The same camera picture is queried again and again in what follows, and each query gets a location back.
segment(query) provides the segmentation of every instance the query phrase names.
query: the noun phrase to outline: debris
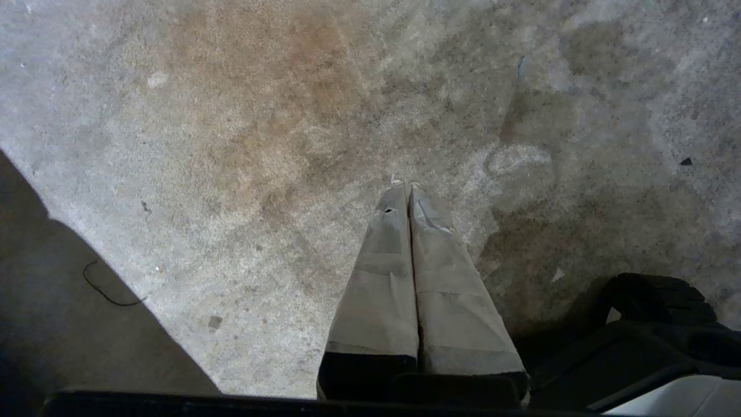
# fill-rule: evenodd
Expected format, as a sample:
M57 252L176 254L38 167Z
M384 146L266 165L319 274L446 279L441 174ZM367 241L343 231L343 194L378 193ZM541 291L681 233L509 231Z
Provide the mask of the debris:
M551 278L551 282L554 283L560 280L561 278L563 278L564 276L566 276L566 274L560 268L556 268L556 273L554 274L554 277Z
M525 73L525 56L523 55L522 58L519 59L519 64L517 64L517 78L522 78L522 75Z
M152 209L147 207L147 203L144 200L142 200L142 208L147 213L147 215L144 216L144 221L149 223L149 215L152 214Z
M92 265L95 265L96 263L98 263L98 261L97 260L94 260L93 262L90 262L89 264L85 265L85 267L82 270L82 277L85 279L85 282L87 282L88 285L92 286L94 290L96 290L100 295L102 295L103 298L106 299L106 301L108 301L111 304L115 304L115 305L117 305L119 307L131 307L131 306L135 306L137 304L141 304L141 303L144 302L144 300L147 299L146 297L144 297L144 298L142 298L139 301L134 301L133 303L119 303L118 301L114 301L113 299L111 299L111 297L108 297L108 295L106 293L104 293L103 290L100 289L99 286L97 286L92 281L90 281L89 278L87 278L87 269L90 268Z

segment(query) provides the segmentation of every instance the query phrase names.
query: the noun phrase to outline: black object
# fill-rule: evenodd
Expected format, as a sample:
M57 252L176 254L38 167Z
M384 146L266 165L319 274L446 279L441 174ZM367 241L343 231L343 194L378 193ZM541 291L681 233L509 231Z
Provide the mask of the black object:
M620 274L599 294L589 327L599 329L611 309L622 320L718 327L715 311L705 297L683 280L658 275Z
M417 371L406 355L358 355L325 352L319 365L317 397L344 401L388 401L398 375Z
M47 400L41 417L159 417L159 416L250 416L250 417L457 417L457 416L586 416L582 413L553 413L539 410L493 410L476 407L430 407L289 398L188 397L124 393L59 393Z
M610 309L621 315L605 325ZM613 278L590 331L528 368L532 407L601 412L685 375L741 380L741 335L717 323L702 294L676 278Z

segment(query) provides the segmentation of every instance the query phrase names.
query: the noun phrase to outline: black plastic object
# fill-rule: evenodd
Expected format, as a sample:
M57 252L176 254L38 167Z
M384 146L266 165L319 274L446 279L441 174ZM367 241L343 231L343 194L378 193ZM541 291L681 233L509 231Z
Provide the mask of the black plastic object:
M620 274L600 292L590 316L590 328L599 329L611 309L621 320L718 327L705 297L683 280L658 275Z
M457 417L457 416L586 416L583 413L552 413L539 410L507 410L480 407L411 406L289 398L188 397L128 393L59 393L47 400L41 417Z
M596 331L528 370L531 406L604 411L685 375L741 380L741 335L676 278L622 274L603 289ZM621 313L604 324L607 311Z

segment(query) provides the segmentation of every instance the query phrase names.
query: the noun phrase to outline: black wire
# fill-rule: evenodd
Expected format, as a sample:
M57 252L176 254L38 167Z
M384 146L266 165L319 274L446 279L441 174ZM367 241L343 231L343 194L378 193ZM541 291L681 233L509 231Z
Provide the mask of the black wire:
M133 303L119 303L118 301L115 301L115 300L111 299L111 297L108 297L108 295L106 293L104 293L103 290L100 289L99 286L97 286L96 284L92 283L92 281L90 281L90 279L87 278L87 269L90 268L90 266L95 265L96 263L98 263L98 260L94 260L93 262L90 262L89 264L85 265L85 268L82 270L82 277L85 279L85 281L90 286L93 287L94 290L96 290L100 295L102 295L103 298L105 298L109 303L115 304L115 305L117 305L119 307L131 307L131 306L135 306L136 304L141 304L141 303L144 302L144 300L147 299L146 297L144 297L141 300L136 301L136 302L133 302Z

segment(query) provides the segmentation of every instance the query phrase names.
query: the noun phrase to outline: rust stain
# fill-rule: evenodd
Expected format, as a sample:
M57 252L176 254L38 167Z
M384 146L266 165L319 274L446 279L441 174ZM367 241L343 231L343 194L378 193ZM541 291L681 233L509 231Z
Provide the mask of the rust stain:
M203 141L194 158L204 161L190 174L207 179L191 182L215 210L284 200L343 152L335 127L361 88L333 13L226 1L167 28L163 60L179 94L191 96L180 112L192 115L193 136ZM307 134L317 128L330 149L320 157Z

